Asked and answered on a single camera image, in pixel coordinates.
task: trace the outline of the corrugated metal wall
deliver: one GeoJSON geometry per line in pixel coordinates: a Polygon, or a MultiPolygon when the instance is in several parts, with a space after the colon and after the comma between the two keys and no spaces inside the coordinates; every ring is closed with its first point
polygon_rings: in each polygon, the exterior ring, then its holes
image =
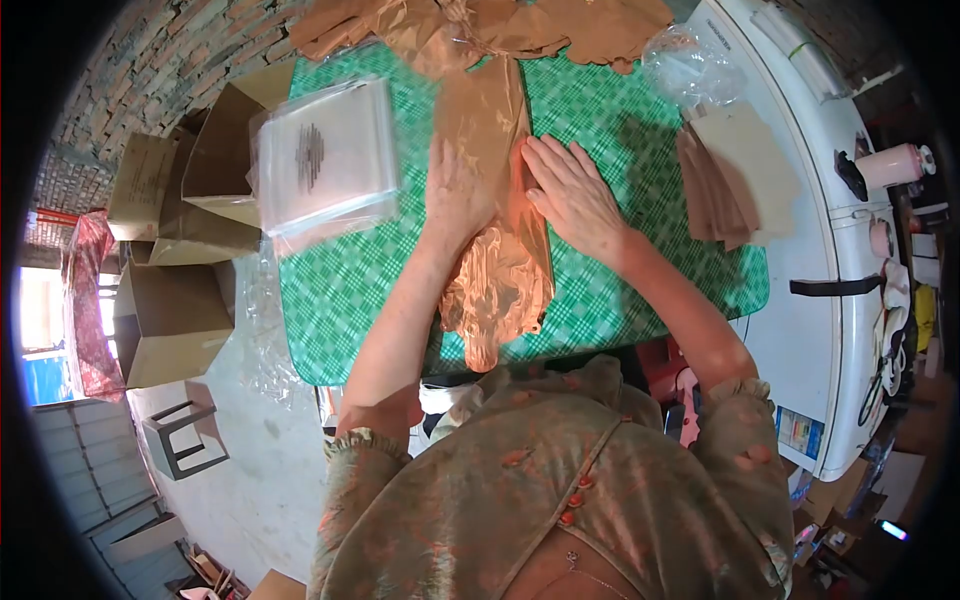
{"type": "Polygon", "coordinates": [[[174,544],[127,563],[108,551],[160,513],[126,403],[79,400],[36,406],[34,415],[67,510],[116,582],[118,597],[170,598],[163,584],[193,574],[174,544]]]}

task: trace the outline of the paper tag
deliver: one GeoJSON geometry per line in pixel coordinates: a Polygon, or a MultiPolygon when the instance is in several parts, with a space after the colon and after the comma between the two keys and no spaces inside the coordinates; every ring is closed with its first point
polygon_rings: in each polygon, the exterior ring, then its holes
{"type": "Polygon", "coordinates": [[[790,409],[777,407],[777,441],[817,460],[824,424],[790,409]]]}

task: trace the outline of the woman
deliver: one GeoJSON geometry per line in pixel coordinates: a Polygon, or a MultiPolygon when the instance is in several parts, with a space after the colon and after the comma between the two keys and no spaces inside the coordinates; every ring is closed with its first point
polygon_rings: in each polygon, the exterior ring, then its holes
{"type": "Polygon", "coordinates": [[[700,438],[687,450],[664,436],[657,403],[601,355],[532,381],[488,373],[481,405],[451,409],[463,424],[411,462],[437,301],[493,214],[455,189],[464,167],[434,140],[423,234],[360,349],[326,449],[308,597],[783,598],[792,519],[769,386],[749,352],[624,223],[583,148],[530,137],[523,157],[542,187],[527,195],[557,234],[633,286],[680,345],[708,391],[700,438]]]}

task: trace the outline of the necklace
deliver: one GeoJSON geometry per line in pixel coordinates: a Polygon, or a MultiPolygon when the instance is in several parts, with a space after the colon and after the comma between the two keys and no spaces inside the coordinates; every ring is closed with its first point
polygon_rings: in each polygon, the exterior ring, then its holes
{"type": "Polygon", "coordinates": [[[574,573],[574,574],[577,574],[577,575],[583,575],[584,577],[587,577],[588,579],[590,579],[590,580],[593,581],[594,583],[596,583],[596,584],[598,584],[598,585],[600,585],[600,586],[603,586],[603,587],[606,588],[606,589],[609,589],[610,591],[612,591],[612,592],[615,593],[616,595],[620,596],[620,598],[621,598],[622,600],[630,600],[630,598],[628,598],[627,596],[625,596],[625,595],[623,595],[622,593],[620,593],[620,590],[619,590],[619,589],[615,588],[614,586],[611,586],[610,584],[608,584],[608,583],[605,582],[605,581],[602,581],[602,580],[600,580],[600,579],[597,579],[596,577],[590,575],[590,574],[587,573],[586,571],[582,571],[582,570],[580,570],[579,568],[577,568],[577,561],[579,561],[579,560],[580,560],[580,555],[579,555],[579,554],[577,554],[576,552],[573,552],[572,550],[571,550],[570,552],[567,552],[567,553],[566,553],[566,561],[567,561],[568,563],[570,563],[570,568],[566,571],[566,573],[565,573],[564,575],[561,575],[560,577],[554,579],[554,580],[551,581],[549,584],[547,584],[546,586],[544,586],[543,589],[542,589],[540,592],[537,593],[537,596],[541,595],[544,590],[546,590],[547,588],[549,588],[549,587],[552,586],[553,584],[555,584],[555,583],[557,583],[558,581],[560,581],[565,575],[569,575],[569,574],[571,574],[571,573],[574,573]]]}

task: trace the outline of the hand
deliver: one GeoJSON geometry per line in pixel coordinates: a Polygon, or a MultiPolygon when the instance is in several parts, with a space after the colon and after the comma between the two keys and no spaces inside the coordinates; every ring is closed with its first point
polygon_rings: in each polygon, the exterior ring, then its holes
{"type": "Polygon", "coordinates": [[[424,236],[441,238],[459,253],[492,220],[496,204],[476,181],[453,144],[435,134],[426,175],[424,236]]]}
{"type": "Polygon", "coordinates": [[[543,188],[527,190],[530,202],[567,244],[616,271],[631,230],[587,151],[577,142],[568,151],[551,135],[531,135],[522,153],[543,188]]]}

